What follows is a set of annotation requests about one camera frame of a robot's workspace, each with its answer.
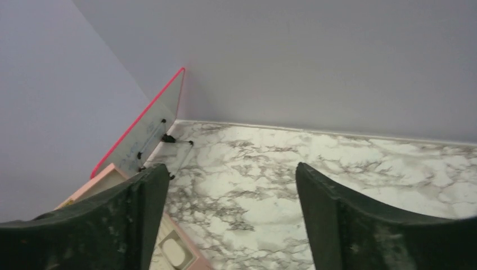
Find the pink framed whiteboard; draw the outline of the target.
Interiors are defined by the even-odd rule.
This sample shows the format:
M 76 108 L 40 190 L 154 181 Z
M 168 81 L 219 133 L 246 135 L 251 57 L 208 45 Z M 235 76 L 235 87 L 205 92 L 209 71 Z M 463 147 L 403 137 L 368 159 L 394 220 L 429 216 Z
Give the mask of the pink framed whiteboard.
M 91 179 L 110 164 L 114 164 L 129 177 L 145 166 L 149 156 L 177 119 L 185 72 L 186 69 L 182 67 L 173 75 L 93 168 Z

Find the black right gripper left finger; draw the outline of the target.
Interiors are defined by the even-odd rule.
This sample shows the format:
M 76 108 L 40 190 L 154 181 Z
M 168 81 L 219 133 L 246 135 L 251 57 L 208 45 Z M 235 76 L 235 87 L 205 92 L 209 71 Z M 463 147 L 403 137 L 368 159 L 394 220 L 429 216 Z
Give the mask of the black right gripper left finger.
M 149 269 L 168 193 L 164 164 L 32 220 L 1 224 L 2 269 Z

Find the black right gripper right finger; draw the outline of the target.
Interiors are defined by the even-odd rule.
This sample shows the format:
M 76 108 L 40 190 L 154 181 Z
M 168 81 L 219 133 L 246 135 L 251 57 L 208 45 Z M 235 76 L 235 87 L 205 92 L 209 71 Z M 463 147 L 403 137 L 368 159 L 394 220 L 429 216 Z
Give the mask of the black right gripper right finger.
M 317 269 L 475 269 L 476 218 L 414 213 L 339 184 L 306 163 L 296 187 Z

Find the pink jewelry box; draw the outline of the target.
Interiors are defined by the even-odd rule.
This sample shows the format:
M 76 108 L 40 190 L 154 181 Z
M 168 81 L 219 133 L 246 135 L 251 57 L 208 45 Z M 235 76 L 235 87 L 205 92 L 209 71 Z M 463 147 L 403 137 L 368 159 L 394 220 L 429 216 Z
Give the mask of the pink jewelry box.
M 96 174 L 81 188 L 69 196 L 57 208 L 84 200 L 130 178 L 113 163 Z M 202 255 L 183 229 L 163 212 L 157 233 L 150 269 L 212 269 L 210 262 Z

